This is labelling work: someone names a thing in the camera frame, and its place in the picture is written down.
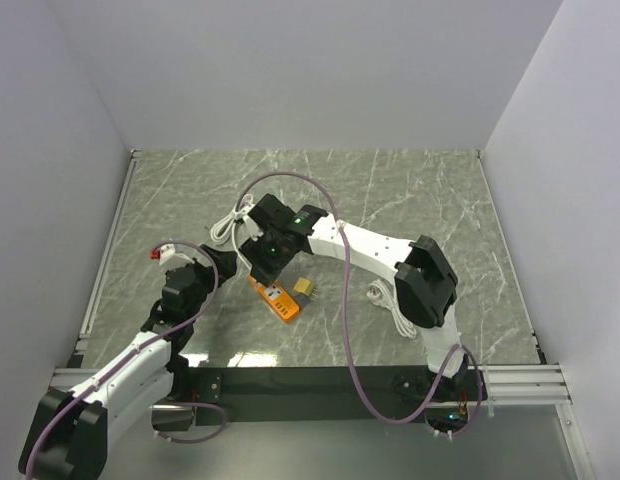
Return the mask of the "grey plug adapter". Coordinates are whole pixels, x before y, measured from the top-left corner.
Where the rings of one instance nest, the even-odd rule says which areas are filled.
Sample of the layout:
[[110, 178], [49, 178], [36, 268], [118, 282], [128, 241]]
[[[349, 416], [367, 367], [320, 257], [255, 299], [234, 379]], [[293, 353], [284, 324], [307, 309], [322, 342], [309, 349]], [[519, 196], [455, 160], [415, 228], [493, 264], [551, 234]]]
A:
[[304, 309], [314, 301], [314, 296], [306, 295], [304, 293], [296, 293], [294, 295], [294, 300], [301, 309]]

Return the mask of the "orange power strip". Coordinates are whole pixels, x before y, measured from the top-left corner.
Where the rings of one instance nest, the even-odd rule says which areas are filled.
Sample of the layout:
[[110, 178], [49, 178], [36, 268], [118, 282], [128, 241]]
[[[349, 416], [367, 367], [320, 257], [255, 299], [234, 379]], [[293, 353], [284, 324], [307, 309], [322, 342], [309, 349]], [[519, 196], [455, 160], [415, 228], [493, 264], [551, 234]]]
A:
[[280, 284], [273, 283], [266, 287], [251, 275], [247, 275], [247, 279], [271, 311], [284, 323], [291, 323], [300, 314], [301, 306]]

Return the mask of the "black cube power adapter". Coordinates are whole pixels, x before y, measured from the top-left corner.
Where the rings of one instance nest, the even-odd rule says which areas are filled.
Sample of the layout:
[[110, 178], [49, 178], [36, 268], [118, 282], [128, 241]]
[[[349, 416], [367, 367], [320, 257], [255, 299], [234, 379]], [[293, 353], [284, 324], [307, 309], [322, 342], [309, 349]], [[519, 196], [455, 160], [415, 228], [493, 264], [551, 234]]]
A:
[[251, 265], [250, 276], [258, 283], [269, 287], [278, 279], [284, 268], [284, 264], [254, 262]]

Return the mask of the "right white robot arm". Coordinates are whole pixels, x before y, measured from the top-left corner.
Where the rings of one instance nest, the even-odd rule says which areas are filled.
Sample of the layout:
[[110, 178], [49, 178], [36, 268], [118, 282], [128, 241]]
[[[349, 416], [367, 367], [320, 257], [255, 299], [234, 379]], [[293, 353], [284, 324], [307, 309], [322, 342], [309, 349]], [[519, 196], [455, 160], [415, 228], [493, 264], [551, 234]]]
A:
[[300, 252], [349, 260], [393, 287], [393, 305], [423, 340], [426, 382], [434, 399], [453, 401], [472, 387], [463, 349], [444, 362], [450, 348], [460, 342], [455, 312], [458, 277], [435, 240], [425, 235], [416, 241], [384, 236], [312, 205], [294, 211], [271, 194], [240, 207], [235, 218], [248, 228], [249, 238], [239, 251], [256, 281], [273, 284]]

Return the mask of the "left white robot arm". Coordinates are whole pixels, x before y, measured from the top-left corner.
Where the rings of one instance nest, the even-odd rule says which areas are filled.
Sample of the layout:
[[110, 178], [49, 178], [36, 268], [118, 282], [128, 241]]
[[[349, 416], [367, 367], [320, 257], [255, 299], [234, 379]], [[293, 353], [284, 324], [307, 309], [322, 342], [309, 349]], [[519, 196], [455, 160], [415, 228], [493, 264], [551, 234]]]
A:
[[25, 478], [96, 479], [117, 439], [150, 406], [190, 397], [189, 364], [180, 353], [217, 290], [236, 274], [238, 256], [201, 244], [197, 260], [182, 253], [184, 246], [152, 249], [165, 283], [133, 340], [95, 374], [41, 398], [18, 462]]

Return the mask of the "yellow plug adapter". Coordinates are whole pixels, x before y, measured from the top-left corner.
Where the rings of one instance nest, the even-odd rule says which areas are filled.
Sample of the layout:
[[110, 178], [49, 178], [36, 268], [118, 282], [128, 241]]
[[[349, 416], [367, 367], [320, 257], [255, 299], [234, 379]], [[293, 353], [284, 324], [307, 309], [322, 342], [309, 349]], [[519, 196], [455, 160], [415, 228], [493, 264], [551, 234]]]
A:
[[315, 291], [315, 289], [315, 282], [305, 277], [299, 277], [293, 286], [293, 290], [296, 293], [307, 296], [310, 296]]

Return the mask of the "black base bar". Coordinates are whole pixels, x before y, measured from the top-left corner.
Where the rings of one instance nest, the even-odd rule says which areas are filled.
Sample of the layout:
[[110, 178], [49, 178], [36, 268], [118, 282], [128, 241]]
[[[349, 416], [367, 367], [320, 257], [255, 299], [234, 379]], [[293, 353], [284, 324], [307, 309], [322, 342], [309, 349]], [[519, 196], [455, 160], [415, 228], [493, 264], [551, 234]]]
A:
[[[357, 369], [369, 401], [383, 415], [403, 418], [425, 399], [435, 374], [426, 366], [363, 366]], [[154, 429], [187, 431], [217, 426], [213, 409], [185, 407], [185, 402], [223, 408], [231, 422], [368, 419], [349, 369], [341, 367], [191, 367], [180, 395], [152, 409]]]

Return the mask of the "aluminium frame rail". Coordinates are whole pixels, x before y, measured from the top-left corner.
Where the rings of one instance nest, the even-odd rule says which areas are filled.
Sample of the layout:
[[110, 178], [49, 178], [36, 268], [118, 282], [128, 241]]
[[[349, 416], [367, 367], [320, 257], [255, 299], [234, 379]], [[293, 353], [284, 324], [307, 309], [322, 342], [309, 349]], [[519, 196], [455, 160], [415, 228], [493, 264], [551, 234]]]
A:
[[68, 371], [81, 368], [104, 288], [106, 274], [114, 251], [116, 235], [119, 230], [122, 214], [126, 207], [130, 185], [137, 169], [138, 157], [140, 154], [141, 151], [139, 149], [132, 149], [130, 151], [130, 161], [75, 345], [65, 364], [62, 367], [55, 368], [50, 381], [51, 386], [55, 385], [57, 380], [61, 380], [63, 377], [67, 376]]

